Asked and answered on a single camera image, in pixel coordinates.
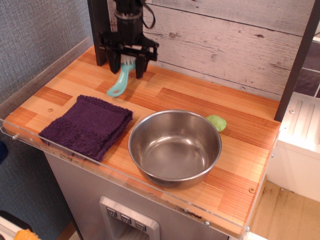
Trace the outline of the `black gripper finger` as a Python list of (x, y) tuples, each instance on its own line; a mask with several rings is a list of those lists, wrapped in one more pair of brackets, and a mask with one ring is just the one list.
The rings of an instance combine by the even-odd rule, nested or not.
[(121, 68), (121, 50), (107, 47), (105, 51), (110, 70), (116, 74)]
[(150, 57), (149, 54), (138, 54), (135, 60), (135, 71), (136, 78), (140, 79), (143, 77), (144, 72), (147, 70)]

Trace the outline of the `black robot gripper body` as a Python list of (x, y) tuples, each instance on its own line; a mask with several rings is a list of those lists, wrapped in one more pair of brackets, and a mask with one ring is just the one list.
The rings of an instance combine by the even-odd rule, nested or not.
[(143, 21), (138, 19), (117, 21), (117, 31), (100, 33), (101, 44), (106, 48), (119, 49), (121, 55), (135, 57), (139, 54), (148, 54), (149, 61), (158, 58), (159, 44), (143, 33)]

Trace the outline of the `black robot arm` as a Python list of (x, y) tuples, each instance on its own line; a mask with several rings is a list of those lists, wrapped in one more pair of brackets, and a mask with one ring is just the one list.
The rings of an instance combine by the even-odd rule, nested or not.
[(117, 0), (114, 15), (117, 20), (116, 32), (99, 32), (99, 47), (106, 53), (110, 70), (116, 74), (121, 63), (121, 56), (134, 57), (136, 78), (143, 77), (150, 60), (156, 61), (159, 44), (143, 33), (148, 27), (144, 21), (143, 8), (153, 11), (144, 0)]

